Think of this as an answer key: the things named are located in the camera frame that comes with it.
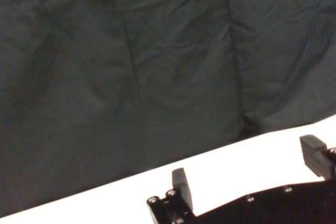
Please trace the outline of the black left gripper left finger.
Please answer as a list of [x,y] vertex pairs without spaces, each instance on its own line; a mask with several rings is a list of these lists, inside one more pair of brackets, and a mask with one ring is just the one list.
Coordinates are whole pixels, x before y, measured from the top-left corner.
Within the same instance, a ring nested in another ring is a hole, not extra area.
[[146,204],[155,224],[195,222],[192,195],[183,168],[172,171],[172,189],[166,192],[164,198],[152,196]]

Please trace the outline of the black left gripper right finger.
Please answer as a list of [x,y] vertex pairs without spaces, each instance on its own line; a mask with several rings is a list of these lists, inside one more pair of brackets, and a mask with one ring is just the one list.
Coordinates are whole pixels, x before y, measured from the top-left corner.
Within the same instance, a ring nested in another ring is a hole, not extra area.
[[305,165],[318,177],[335,180],[335,147],[328,148],[314,135],[304,135],[299,139]]

